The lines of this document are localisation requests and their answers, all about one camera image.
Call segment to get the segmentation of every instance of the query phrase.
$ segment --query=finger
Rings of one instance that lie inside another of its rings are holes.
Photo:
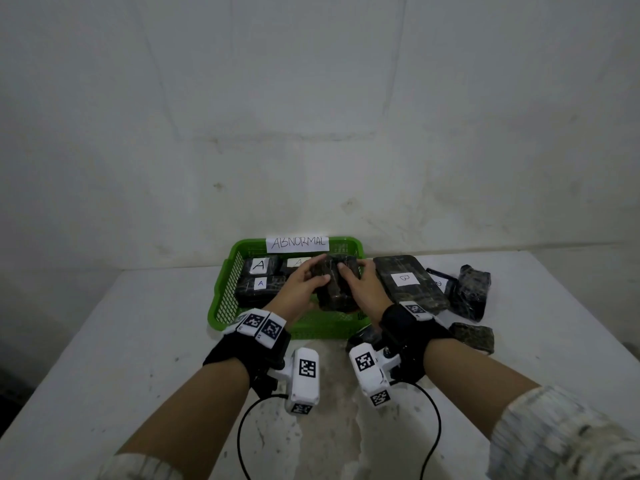
[[[358,259],[358,264],[364,268],[363,278],[376,275],[376,263],[373,262],[373,259]]]
[[[322,276],[316,276],[315,278],[311,278],[309,281],[305,282],[305,284],[309,288],[310,292],[313,293],[313,291],[316,288],[320,288],[320,286],[324,286],[329,282],[330,279],[331,279],[331,276],[329,274],[324,274]]]
[[[338,263],[338,272],[340,272],[341,277],[349,284],[349,288],[353,290],[354,286],[358,285],[360,281],[356,275],[349,269],[348,266],[345,266],[344,263]]]
[[[300,281],[304,281],[305,275],[311,271],[311,266],[322,261],[324,258],[326,258],[326,254],[320,254],[320,256],[307,259],[306,261],[304,261],[304,263],[298,266],[298,269],[295,270],[291,275],[293,276],[295,274],[296,279],[299,279]]]

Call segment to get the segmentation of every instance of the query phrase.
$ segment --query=green plastic basket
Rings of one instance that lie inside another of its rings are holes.
[[[352,237],[330,237],[329,252],[349,254],[364,258],[362,243]],[[244,260],[251,256],[267,254],[265,239],[244,239],[235,243],[229,257],[222,264],[214,288],[213,301],[209,308],[207,320],[216,330],[224,330],[233,322],[244,308],[238,307],[234,295],[236,283],[240,277]],[[287,258],[314,256],[322,253],[288,253]],[[313,310],[303,316],[291,330],[292,339],[348,339],[362,327],[369,324],[369,319],[362,312],[352,314],[340,312],[322,312]]]

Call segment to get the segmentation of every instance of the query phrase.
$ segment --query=white patterned sleeve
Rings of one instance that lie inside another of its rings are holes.
[[[492,480],[640,479],[640,442],[560,387],[512,402],[491,437]]]
[[[120,453],[105,462],[95,480],[182,480],[182,474],[152,456]]]

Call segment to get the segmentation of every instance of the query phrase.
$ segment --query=hand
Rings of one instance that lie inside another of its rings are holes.
[[[376,275],[376,265],[371,259],[358,259],[358,264],[364,267],[362,277],[358,277],[343,263],[338,264],[338,271],[351,288],[351,294],[360,309],[371,319],[375,328],[379,328],[382,314],[393,305],[387,296],[382,283]]]
[[[284,318],[287,321],[287,329],[314,308],[315,304],[309,302],[311,295],[316,288],[324,286],[331,279],[328,274],[311,277],[311,267],[325,257],[326,254],[321,254],[302,263],[284,283],[276,298],[264,307],[264,310]]]

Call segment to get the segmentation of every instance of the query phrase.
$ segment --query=white table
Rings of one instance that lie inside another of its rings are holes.
[[[640,363],[529,253],[419,259],[449,274],[463,264],[490,271],[482,324],[495,332],[494,357],[540,383],[574,391],[640,434]],[[214,345],[219,335],[206,315],[219,271],[123,273],[0,440],[3,478],[90,477]],[[464,321],[453,316],[441,315]],[[321,403],[308,417],[286,414],[280,399],[252,412],[242,444],[253,478],[417,478],[436,434],[427,400],[400,390],[397,406],[373,410],[356,390],[344,343],[307,346],[321,356]],[[423,381],[444,423],[428,477],[484,478],[488,442]],[[251,392],[247,404],[255,399]],[[234,428],[212,478],[243,478],[235,434]]]

